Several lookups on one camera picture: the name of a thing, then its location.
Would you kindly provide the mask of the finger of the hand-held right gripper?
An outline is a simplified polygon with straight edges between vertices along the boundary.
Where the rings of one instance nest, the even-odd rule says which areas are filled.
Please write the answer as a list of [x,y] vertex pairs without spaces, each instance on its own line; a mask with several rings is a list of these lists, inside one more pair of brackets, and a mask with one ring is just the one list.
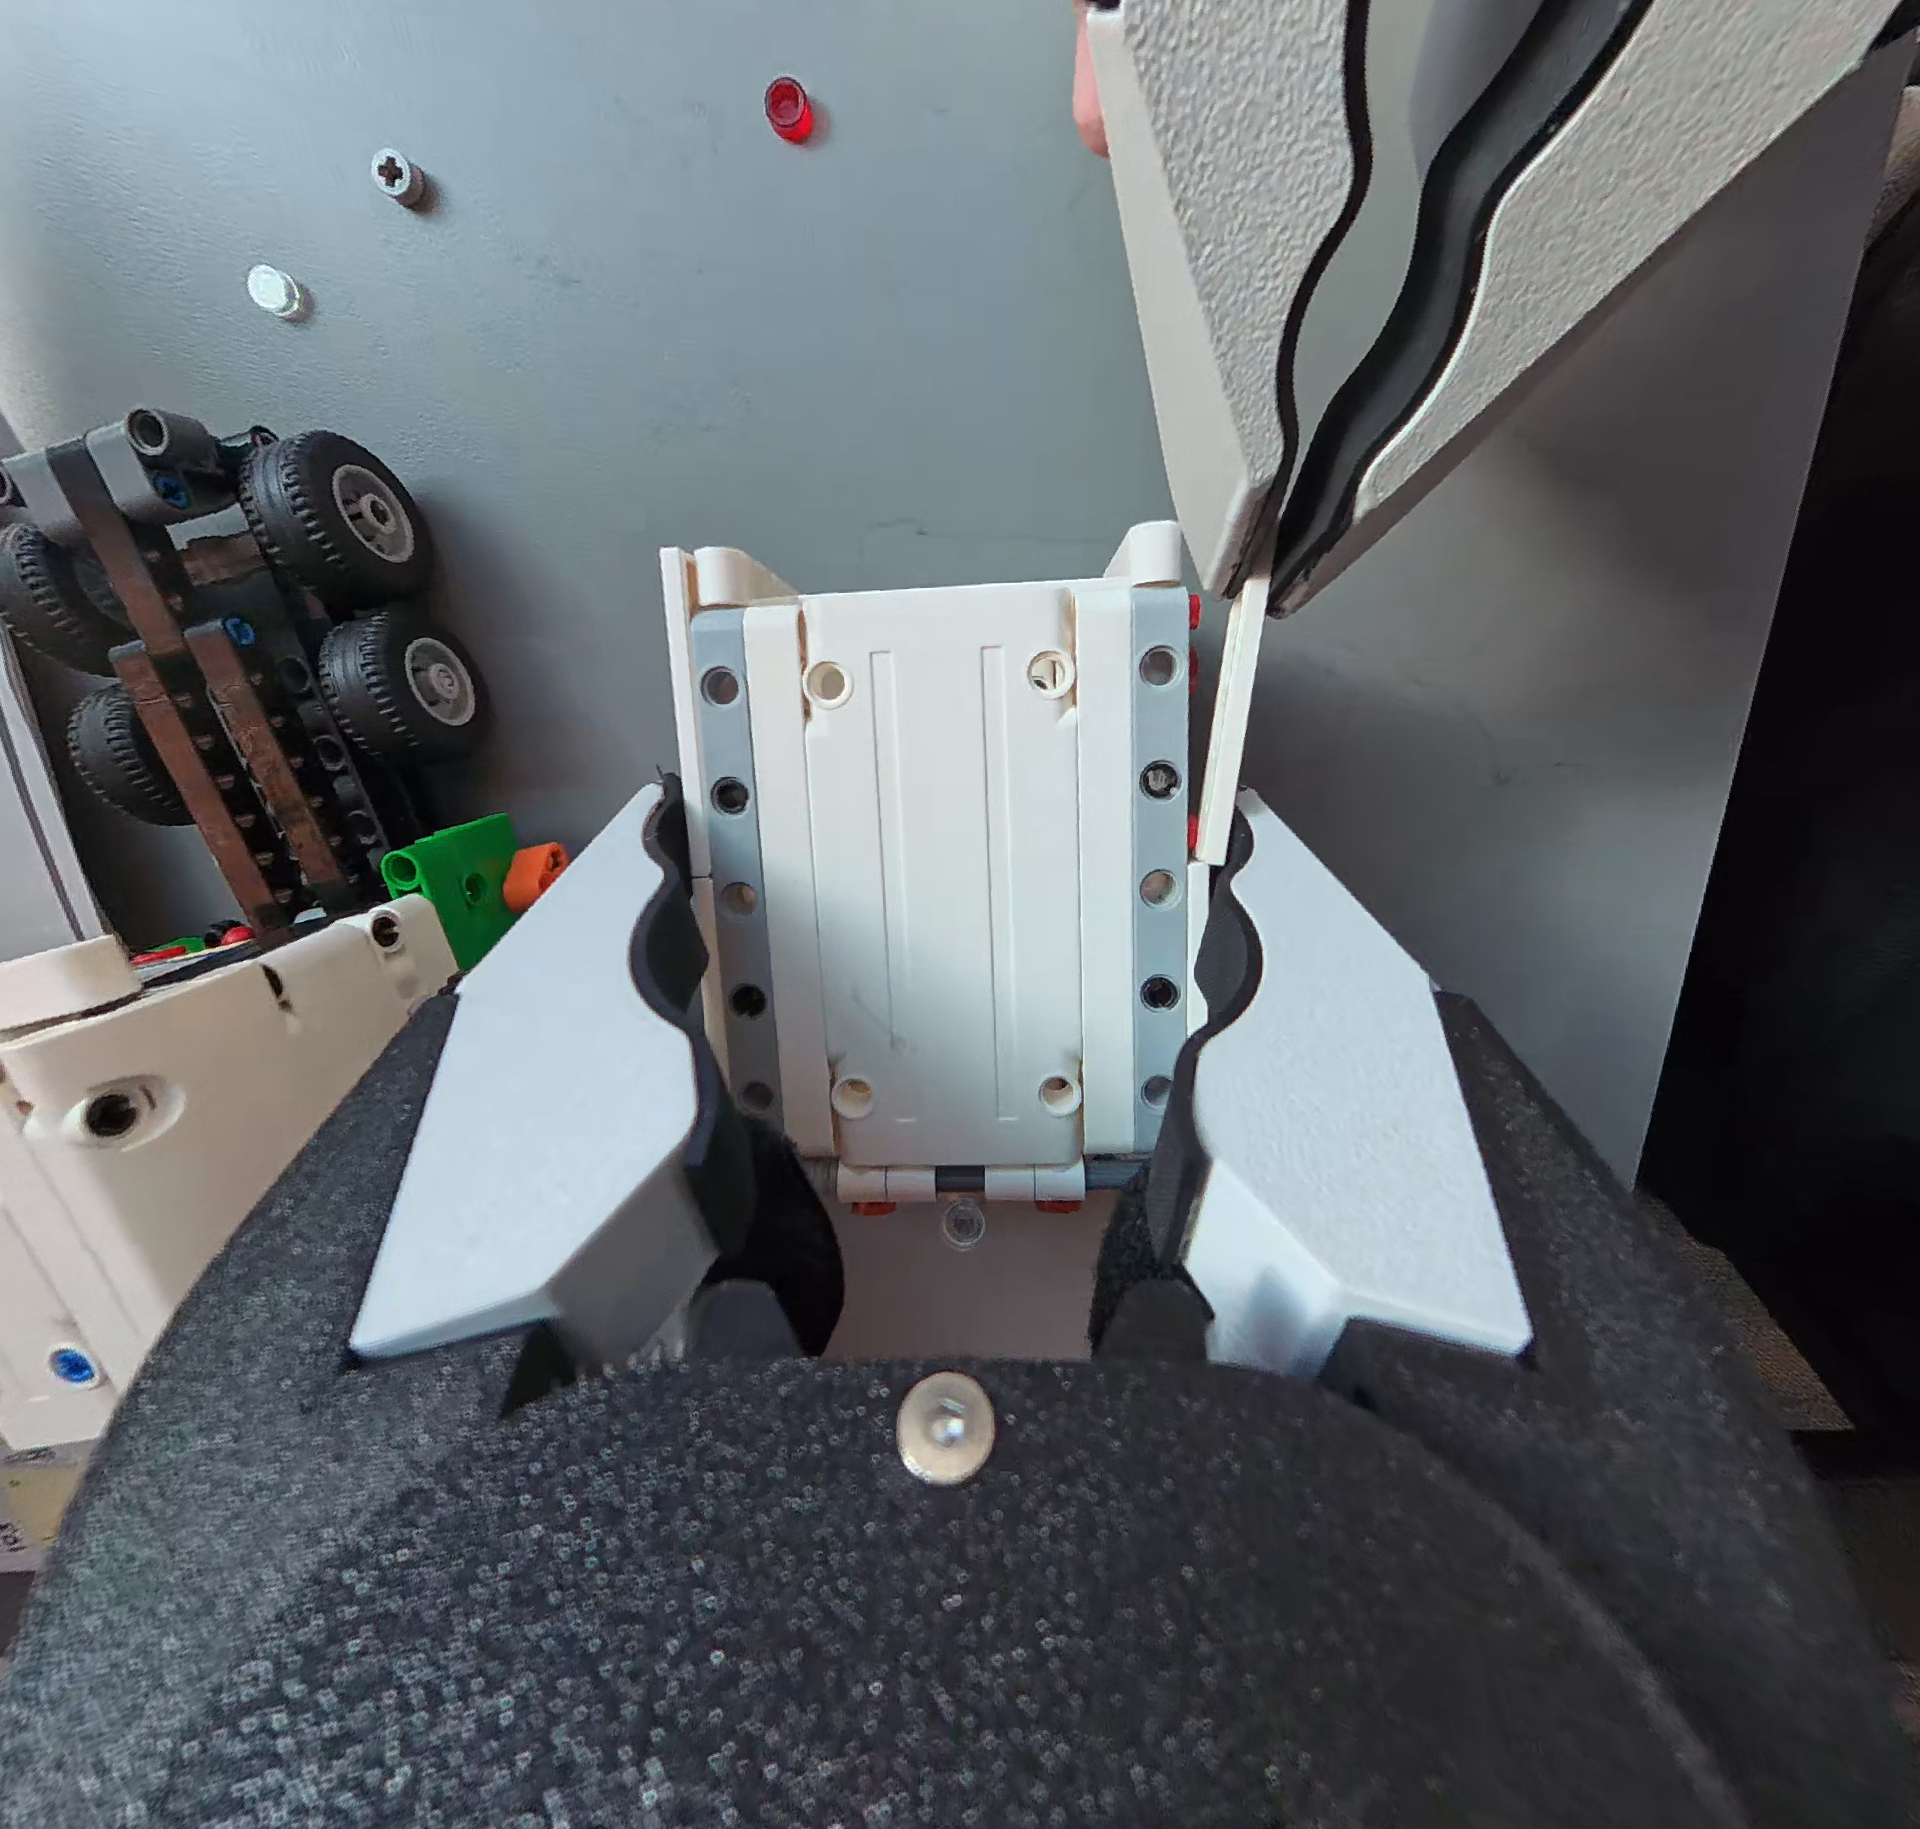
[[1300,450],[1305,312],[1371,176],[1371,0],[1093,0],[1095,72],[1164,469],[1232,595]]
[[1915,0],[1543,0],[1434,156],[1408,277],[1275,531],[1269,613],[1323,591],[1622,282]]

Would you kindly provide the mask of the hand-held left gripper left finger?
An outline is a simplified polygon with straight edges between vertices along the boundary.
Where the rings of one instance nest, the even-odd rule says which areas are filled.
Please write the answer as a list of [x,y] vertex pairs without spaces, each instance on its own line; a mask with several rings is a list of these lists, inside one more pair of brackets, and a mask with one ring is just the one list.
[[625,803],[454,995],[349,1350],[400,1361],[547,1323],[647,1350],[718,1257],[707,945],[677,780]]

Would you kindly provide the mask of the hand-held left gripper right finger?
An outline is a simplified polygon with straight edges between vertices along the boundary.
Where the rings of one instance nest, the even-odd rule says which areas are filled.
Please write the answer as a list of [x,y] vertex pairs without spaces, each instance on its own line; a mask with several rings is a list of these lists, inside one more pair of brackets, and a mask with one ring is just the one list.
[[1316,1377],[1348,1323],[1516,1358],[1532,1322],[1428,971],[1246,791],[1215,914],[1251,989],[1195,1048],[1178,1256],[1210,1361]]

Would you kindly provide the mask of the white lego panel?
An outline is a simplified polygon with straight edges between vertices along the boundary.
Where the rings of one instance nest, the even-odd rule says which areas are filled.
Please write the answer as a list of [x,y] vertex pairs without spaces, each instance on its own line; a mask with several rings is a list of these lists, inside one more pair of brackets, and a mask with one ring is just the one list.
[[1241,591],[1232,599],[1219,652],[1202,799],[1191,843],[1193,862],[1208,868],[1221,868],[1231,850],[1231,828],[1241,783],[1271,578],[1271,561],[1266,560],[1248,573]]

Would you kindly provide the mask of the white lego box assembly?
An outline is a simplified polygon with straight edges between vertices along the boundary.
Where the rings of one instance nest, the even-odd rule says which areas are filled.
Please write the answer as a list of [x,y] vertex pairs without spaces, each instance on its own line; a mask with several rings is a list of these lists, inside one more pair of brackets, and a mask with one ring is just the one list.
[[660,591],[734,1102],[856,1213],[1123,1187],[1204,1013],[1178,526],[1097,577],[834,593],[665,547]]

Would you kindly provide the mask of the green lego connector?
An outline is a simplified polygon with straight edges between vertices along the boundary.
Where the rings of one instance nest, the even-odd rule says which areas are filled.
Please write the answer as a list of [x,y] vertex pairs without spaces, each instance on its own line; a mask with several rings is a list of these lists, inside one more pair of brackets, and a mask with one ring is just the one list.
[[436,909],[461,972],[471,972],[512,930],[505,880],[518,850],[508,815],[425,833],[380,859],[391,898],[422,896]]

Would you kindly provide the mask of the white lego cab assembly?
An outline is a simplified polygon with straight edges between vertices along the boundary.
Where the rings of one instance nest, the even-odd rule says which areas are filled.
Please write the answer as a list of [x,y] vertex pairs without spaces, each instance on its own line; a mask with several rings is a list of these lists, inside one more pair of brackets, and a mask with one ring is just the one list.
[[275,950],[3,969],[3,1434],[96,1439],[184,1296],[456,975],[400,896]]

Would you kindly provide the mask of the black wheeled lego chassis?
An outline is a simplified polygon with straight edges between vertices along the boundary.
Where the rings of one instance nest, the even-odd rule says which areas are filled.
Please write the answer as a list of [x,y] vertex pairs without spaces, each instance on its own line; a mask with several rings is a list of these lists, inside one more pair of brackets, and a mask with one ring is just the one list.
[[83,786],[190,828],[264,947],[382,903],[384,856],[436,828],[429,773],[493,723],[396,471],[330,428],[139,407],[3,487],[6,633],[101,679],[64,726]]

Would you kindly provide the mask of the lego instruction booklet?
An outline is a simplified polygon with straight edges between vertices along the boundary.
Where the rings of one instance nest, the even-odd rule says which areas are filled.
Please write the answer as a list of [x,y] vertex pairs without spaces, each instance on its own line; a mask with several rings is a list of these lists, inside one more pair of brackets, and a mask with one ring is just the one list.
[[3,959],[107,932],[14,639],[3,634]]

